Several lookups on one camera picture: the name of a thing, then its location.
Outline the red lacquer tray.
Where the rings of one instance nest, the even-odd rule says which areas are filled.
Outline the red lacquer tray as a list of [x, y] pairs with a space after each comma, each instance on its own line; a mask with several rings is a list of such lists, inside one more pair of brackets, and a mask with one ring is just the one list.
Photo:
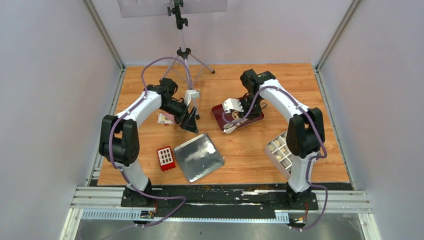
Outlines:
[[[237, 111], [233, 111], [232, 113], [226, 114], [223, 111], [222, 105], [216, 105], [216, 106], [214, 106], [211, 109], [211, 114], [213, 115], [213, 117], [214, 117], [214, 119], [216, 121], [216, 124], [217, 124], [219, 130], [222, 133], [223, 133], [223, 130], [224, 130], [224, 125], [228, 124], [227, 122], [225, 122], [223, 120], [223, 115], [225, 116], [225, 119], [227, 119], [228, 121], [231, 121], [231, 122], [239, 119], [238, 112]], [[253, 124], [257, 123], [257, 122], [260, 122], [264, 118], [265, 118], [265, 115], [262, 112], [262, 116], [261, 117], [257, 117], [257, 118], [255, 118], [253, 120], [250, 120], [251, 121], [251, 124], [250, 125], [253, 125]]]

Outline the silver tin lid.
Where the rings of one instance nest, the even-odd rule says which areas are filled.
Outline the silver tin lid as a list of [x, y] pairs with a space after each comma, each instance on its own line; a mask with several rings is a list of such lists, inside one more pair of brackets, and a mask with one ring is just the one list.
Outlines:
[[224, 157], [206, 133], [176, 146], [173, 153], [189, 183], [204, 178], [221, 168], [225, 163]]

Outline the silver compartment tin box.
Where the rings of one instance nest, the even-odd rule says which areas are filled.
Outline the silver compartment tin box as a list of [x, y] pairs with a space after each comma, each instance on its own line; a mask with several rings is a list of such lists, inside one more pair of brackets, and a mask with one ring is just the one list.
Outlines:
[[291, 176], [293, 155], [287, 146], [286, 137], [287, 131], [284, 131], [273, 138], [265, 145], [264, 153], [278, 171], [288, 180]]

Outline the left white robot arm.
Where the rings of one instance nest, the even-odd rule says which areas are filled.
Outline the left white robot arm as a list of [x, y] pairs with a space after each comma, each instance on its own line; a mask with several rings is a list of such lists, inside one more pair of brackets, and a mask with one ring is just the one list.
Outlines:
[[156, 110], [162, 110], [174, 117], [181, 129], [198, 134], [196, 107], [189, 105], [198, 98], [197, 90], [189, 89], [184, 98], [176, 99], [178, 85], [169, 78], [163, 78], [158, 85], [149, 84], [141, 96], [117, 115], [105, 115], [101, 121], [98, 152], [117, 169], [126, 182], [126, 188], [134, 193], [134, 200], [140, 206], [149, 206], [155, 196], [151, 180], [143, 172], [138, 156], [140, 140], [138, 128]]

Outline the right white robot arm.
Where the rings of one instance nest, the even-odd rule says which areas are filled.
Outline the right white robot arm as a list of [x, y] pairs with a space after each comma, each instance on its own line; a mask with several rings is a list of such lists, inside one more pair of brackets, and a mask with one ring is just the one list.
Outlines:
[[321, 158], [325, 133], [322, 111], [309, 108], [286, 91], [269, 71], [256, 73], [248, 69], [240, 76], [247, 93], [241, 99], [242, 119], [254, 119], [260, 115], [260, 103], [267, 100], [286, 119], [286, 145], [292, 154], [291, 173], [286, 184], [286, 204], [298, 209], [307, 202], [312, 192], [310, 177], [312, 167]]

